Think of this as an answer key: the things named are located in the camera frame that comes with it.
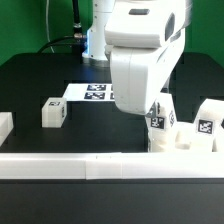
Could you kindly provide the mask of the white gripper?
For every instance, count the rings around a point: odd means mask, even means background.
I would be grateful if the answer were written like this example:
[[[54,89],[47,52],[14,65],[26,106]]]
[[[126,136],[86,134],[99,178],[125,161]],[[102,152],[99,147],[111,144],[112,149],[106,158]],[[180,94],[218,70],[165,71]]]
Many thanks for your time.
[[[183,53],[185,30],[164,47],[138,49],[114,47],[110,72],[115,104],[126,113],[155,118],[160,113],[157,98]]]

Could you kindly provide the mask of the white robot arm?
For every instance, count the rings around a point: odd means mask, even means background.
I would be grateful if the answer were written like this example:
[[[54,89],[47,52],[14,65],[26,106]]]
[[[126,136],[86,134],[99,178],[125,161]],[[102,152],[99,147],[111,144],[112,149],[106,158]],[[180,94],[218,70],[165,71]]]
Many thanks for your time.
[[[93,0],[83,60],[110,69],[117,108],[154,117],[181,57],[192,0]]]

